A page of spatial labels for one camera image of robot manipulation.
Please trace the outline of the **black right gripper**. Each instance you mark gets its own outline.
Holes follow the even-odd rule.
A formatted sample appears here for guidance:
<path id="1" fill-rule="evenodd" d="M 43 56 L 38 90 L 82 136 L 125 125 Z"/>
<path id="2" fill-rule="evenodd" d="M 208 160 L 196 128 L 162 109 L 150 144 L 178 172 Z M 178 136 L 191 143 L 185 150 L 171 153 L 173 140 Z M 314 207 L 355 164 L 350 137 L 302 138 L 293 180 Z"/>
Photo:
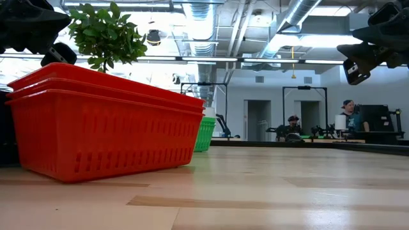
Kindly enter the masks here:
<path id="1" fill-rule="evenodd" d="M 375 68 L 383 63 L 388 68 L 404 65 L 409 68 L 409 50 L 393 50 L 409 49 L 409 16 L 396 15 L 386 22 L 356 29 L 352 35 L 363 42 L 336 47 L 347 57 L 343 68 L 349 85 L 354 86 L 370 78 L 369 72 L 360 73 L 359 68 Z"/>

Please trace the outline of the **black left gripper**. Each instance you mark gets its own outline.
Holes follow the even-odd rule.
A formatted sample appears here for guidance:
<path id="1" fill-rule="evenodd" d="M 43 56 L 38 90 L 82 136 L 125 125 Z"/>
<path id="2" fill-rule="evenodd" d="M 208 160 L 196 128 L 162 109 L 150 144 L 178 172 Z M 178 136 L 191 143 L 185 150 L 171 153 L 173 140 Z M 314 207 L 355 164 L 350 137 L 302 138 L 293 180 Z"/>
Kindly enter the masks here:
<path id="1" fill-rule="evenodd" d="M 76 53 L 65 43 L 55 43 L 59 32 L 71 22 L 64 13 L 53 12 L 47 0 L 0 0 L 0 54 L 6 49 L 44 54 L 41 65 L 74 65 Z"/>

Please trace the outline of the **long ceiling light strip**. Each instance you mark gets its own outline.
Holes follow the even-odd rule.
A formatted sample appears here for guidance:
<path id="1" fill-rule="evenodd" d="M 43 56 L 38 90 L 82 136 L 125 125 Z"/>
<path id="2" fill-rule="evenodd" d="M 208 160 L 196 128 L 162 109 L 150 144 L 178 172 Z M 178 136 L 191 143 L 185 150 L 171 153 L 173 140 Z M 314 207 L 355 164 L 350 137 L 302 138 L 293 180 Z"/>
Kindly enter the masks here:
<path id="1" fill-rule="evenodd" d="M 243 58 L 243 63 L 299 63 L 298 59 L 261 59 L 261 58 Z"/>
<path id="2" fill-rule="evenodd" d="M 233 57 L 181 57 L 183 61 L 195 62 L 237 62 L 238 58 Z"/>
<path id="3" fill-rule="evenodd" d="M 304 61 L 305 64 L 314 65 L 341 65 L 344 63 L 342 60 L 319 60 L 319 59 L 307 59 Z"/>

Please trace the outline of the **black background monitor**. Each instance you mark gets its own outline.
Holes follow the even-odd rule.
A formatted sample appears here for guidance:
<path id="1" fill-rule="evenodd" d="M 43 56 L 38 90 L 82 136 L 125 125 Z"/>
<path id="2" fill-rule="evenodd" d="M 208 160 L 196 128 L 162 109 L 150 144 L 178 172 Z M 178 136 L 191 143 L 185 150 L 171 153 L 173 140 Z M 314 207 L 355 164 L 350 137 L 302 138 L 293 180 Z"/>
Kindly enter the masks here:
<path id="1" fill-rule="evenodd" d="M 387 105 L 360 105 L 363 122 L 369 124 L 371 132 L 391 132 L 393 127 Z"/>

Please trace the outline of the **green leafy artificial plant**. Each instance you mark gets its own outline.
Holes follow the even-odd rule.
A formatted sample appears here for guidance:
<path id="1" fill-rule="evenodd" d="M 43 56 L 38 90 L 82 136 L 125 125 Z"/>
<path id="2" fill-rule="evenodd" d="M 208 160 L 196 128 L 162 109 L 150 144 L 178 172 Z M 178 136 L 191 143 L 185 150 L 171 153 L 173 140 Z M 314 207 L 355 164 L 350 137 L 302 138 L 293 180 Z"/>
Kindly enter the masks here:
<path id="1" fill-rule="evenodd" d="M 96 10 L 91 4 L 80 4 L 71 9 L 69 35 L 74 39 L 79 53 L 88 56 L 92 69 L 106 73 L 118 61 L 123 64 L 137 62 L 148 50 L 137 25 L 129 22 L 129 14 L 123 14 L 111 1 L 109 8 Z"/>

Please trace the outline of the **person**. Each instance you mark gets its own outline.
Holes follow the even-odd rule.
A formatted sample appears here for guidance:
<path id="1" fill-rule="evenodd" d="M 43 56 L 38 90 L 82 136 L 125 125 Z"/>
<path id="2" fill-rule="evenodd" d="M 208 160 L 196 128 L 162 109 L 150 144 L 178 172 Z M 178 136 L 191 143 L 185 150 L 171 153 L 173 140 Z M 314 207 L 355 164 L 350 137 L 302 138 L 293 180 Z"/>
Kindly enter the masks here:
<path id="1" fill-rule="evenodd" d="M 353 100 L 345 100 L 343 106 L 341 107 L 346 118 L 346 127 L 348 130 L 355 132 L 369 132 L 370 127 L 367 121 L 363 121 L 361 115 L 355 111 L 355 104 Z"/>
<path id="2" fill-rule="evenodd" d="M 302 128 L 299 125 L 299 117 L 297 115 L 292 115 L 288 118 L 288 133 L 302 134 Z"/>

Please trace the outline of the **white paper roll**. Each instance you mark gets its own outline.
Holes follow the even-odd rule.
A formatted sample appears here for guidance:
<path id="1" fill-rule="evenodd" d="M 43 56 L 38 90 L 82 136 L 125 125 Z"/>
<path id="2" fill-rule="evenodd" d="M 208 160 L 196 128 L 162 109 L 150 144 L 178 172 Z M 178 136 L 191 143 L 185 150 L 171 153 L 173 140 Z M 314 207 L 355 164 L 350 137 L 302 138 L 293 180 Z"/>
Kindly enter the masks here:
<path id="1" fill-rule="evenodd" d="M 335 115 L 335 130 L 347 130 L 346 126 L 346 116 L 344 114 Z"/>

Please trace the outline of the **black ceiling spotlight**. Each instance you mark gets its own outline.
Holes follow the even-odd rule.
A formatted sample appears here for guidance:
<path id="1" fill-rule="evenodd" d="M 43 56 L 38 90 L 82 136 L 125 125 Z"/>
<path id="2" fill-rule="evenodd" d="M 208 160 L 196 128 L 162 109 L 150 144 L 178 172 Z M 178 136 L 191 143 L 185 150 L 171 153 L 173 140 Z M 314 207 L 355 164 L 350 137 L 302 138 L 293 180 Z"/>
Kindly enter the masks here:
<path id="1" fill-rule="evenodd" d="M 151 29 L 149 30 L 146 41 L 148 42 L 149 45 L 151 46 L 159 46 L 161 44 L 161 38 L 159 35 L 159 30 L 158 29 Z"/>

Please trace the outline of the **black background rig frame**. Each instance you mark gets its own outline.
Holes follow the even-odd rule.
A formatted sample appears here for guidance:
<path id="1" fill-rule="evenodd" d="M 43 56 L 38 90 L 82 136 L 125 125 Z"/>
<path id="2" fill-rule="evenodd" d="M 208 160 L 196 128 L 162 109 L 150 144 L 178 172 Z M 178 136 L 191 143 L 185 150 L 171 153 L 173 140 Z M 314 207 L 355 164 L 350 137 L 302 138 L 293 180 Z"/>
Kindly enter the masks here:
<path id="1" fill-rule="evenodd" d="M 326 130 L 327 128 L 328 128 L 328 126 L 329 126 L 329 124 L 328 124 L 328 88 L 327 87 L 314 87 L 314 86 L 283 86 L 282 87 L 282 96 L 281 96 L 281 98 L 282 98 L 282 125 L 285 125 L 285 122 L 287 121 L 286 120 L 286 109 L 285 109 L 285 107 L 286 107 L 286 102 L 285 102 L 285 100 L 286 100 L 286 94 L 285 94 L 285 92 L 286 92 L 286 89 L 291 89 L 291 91 L 293 90 L 293 89 L 297 89 L 297 90 L 315 90 L 319 95 L 321 95 L 320 94 L 320 92 L 318 91 L 319 89 L 322 89 L 323 91 L 324 91 L 324 95 L 321 95 L 321 97 L 323 97 L 324 98 L 324 100 L 325 100 L 325 103 L 324 103 L 324 105 L 325 105 L 325 120 L 324 120 L 324 127 L 323 127 L 323 129 L 324 130 Z"/>

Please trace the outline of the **silver slanted ventilation duct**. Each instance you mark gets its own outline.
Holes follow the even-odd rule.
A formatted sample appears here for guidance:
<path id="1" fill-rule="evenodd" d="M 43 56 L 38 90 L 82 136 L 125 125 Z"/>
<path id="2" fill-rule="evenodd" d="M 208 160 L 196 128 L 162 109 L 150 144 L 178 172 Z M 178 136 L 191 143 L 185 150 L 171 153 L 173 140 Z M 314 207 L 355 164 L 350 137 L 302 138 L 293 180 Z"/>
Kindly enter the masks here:
<path id="1" fill-rule="evenodd" d="M 257 58 L 272 59 L 283 46 L 289 46 L 289 41 L 282 34 L 289 29 L 289 33 L 299 33 L 302 23 L 322 0 L 291 0 L 288 9 L 274 15 L 270 23 L 269 39 L 261 49 Z"/>

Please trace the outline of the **silver corrugated duct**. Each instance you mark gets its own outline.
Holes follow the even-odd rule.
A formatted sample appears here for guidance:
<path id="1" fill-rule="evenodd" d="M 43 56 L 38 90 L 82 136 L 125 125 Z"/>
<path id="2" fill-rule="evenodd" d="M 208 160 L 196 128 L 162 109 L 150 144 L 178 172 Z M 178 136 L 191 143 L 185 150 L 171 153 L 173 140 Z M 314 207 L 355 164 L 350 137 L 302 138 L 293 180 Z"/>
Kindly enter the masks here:
<path id="1" fill-rule="evenodd" d="M 187 18 L 188 38 L 203 42 L 191 42 L 190 52 L 194 57 L 213 57 L 216 44 L 215 24 L 217 5 L 206 3 L 183 3 L 183 10 Z M 214 83 L 216 81 L 216 66 L 210 64 L 197 64 L 198 82 Z M 211 107 L 215 86 L 197 86 L 197 95 L 205 100 L 205 107 Z"/>

